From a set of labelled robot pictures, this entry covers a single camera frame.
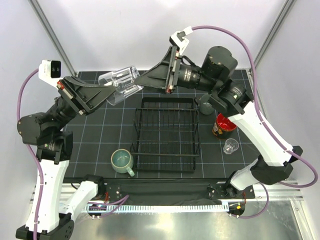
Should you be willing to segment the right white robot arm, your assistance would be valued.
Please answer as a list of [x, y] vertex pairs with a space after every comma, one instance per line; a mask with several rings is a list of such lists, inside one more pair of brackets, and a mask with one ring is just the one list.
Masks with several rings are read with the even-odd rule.
[[274, 138], [274, 128], [260, 112], [256, 112], [253, 96], [246, 88], [234, 82], [231, 76], [238, 62], [222, 46], [211, 47], [201, 67], [193, 62], [185, 64], [177, 47], [169, 47], [157, 65], [135, 79], [135, 84], [155, 89], [162, 94], [172, 93], [176, 87], [196, 89], [209, 93], [212, 107], [235, 124], [255, 145], [260, 155], [247, 167], [234, 171], [222, 186], [230, 198], [237, 198], [243, 190], [256, 183], [273, 185], [287, 179], [292, 163], [302, 154], [299, 146], [287, 142], [281, 147]]

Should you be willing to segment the teal speckled ceramic mug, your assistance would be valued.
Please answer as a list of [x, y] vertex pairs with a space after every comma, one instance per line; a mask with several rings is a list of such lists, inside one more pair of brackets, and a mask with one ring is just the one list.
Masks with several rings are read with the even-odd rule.
[[123, 148], [115, 150], [110, 157], [110, 162], [117, 173], [129, 174], [130, 177], [135, 176], [133, 171], [134, 159], [128, 150]]

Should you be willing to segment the large clear plastic cup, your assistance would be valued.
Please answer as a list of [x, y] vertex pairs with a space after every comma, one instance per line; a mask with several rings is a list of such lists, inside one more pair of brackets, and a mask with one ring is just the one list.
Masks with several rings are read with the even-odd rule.
[[98, 84], [115, 87], [115, 92], [107, 98], [107, 102], [115, 106], [144, 88], [135, 84], [135, 79], [139, 76], [140, 74], [136, 67], [128, 66], [100, 75]]

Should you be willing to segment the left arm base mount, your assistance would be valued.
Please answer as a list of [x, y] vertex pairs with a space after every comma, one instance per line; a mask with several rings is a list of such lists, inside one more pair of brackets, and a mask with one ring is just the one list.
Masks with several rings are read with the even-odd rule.
[[98, 175], [87, 174], [83, 177], [78, 189], [70, 197], [69, 209], [71, 219], [75, 222], [88, 203], [106, 192], [104, 178]]

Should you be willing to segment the dark green ceramic mug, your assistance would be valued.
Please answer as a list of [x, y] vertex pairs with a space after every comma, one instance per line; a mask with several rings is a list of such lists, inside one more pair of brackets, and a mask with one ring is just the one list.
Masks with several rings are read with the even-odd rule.
[[199, 111], [203, 115], [211, 115], [215, 111], [212, 105], [209, 103], [210, 97], [211, 95], [206, 93], [201, 97], [196, 97], [194, 99], [195, 104], [198, 106]]

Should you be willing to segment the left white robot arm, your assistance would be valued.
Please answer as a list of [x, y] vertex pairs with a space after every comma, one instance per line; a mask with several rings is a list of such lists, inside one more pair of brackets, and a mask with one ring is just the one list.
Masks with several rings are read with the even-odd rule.
[[73, 151], [73, 133], [64, 127], [78, 115], [90, 115], [115, 92], [115, 87], [90, 84], [74, 76], [50, 77], [42, 80], [55, 87], [59, 96], [46, 112], [20, 117], [17, 131], [23, 143], [35, 146], [31, 154], [37, 166], [34, 199], [25, 225], [16, 230], [20, 240], [68, 240], [75, 221], [92, 199], [106, 194], [102, 176], [86, 175], [65, 204], [60, 197], [65, 173]]

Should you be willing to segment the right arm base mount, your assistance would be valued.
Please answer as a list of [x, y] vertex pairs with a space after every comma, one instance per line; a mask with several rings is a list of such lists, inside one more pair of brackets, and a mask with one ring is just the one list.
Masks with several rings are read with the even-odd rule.
[[206, 188], [208, 198], [215, 204], [223, 204], [227, 208], [227, 213], [236, 218], [240, 218], [245, 212], [247, 202], [256, 198], [252, 186], [244, 190], [236, 190], [225, 183], [211, 183]]

